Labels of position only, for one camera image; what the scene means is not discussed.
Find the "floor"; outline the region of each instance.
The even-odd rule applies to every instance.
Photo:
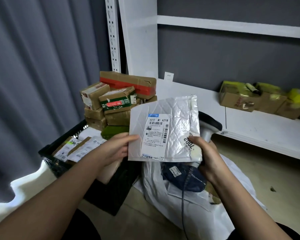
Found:
[[[266,205],[272,218],[300,234],[300,160],[220,135],[214,135],[212,140],[219,152],[250,178],[258,199]],[[30,198],[53,180],[52,173],[46,170],[22,190]],[[115,217],[85,200],[79,209],[88,215],[103,240],[185,239],[183,232],[135,188],[130,190]]]

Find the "electrical outlet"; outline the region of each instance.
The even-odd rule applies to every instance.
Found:
[[[174,73],[165,72],[164,73],[164,80],[172,81]]]

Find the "bubble mailer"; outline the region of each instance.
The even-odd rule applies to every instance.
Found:
[[[129,143],[129,161],[201,161],[201,149],[187,139],[200,134],[197,96],[167,98],[132,108],[129,134],[140,136]]]

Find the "curtain fold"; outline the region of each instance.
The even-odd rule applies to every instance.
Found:
[[[79,90],[110,69],[92,12],[91,0],[0,0],[0,202],[40,167],[38,150],[83,119]]]

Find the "person's right hand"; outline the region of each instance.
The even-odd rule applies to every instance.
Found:
[[[201,164],[198,169],[208,181],[213,183],[219,176],[229,171],[228,166],[223,161],[216,145],[212,141],[208,143],[200,136],[189,136],[189,141],[202,149],[202,158],[205,164]]]

